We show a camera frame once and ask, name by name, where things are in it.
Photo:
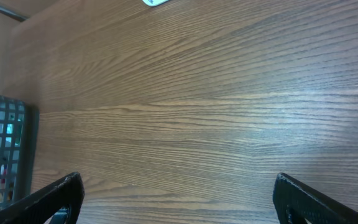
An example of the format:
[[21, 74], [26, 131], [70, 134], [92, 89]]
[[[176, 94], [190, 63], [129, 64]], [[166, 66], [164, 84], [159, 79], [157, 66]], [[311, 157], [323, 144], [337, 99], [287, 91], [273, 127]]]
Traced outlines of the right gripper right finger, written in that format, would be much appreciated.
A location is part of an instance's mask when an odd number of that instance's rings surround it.
[[279, 173], [273, 204], [281, 224], [358, 224], [358, 212], [285, 173]]

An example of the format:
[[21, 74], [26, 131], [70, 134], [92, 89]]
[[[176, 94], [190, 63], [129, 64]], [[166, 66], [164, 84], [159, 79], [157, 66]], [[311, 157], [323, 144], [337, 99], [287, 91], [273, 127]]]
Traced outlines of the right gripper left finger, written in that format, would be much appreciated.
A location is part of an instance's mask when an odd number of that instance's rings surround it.
[[0, 224], [69, 223], [78, 220], [85, 188], [79, 172], [72, 172], [0, 211]]

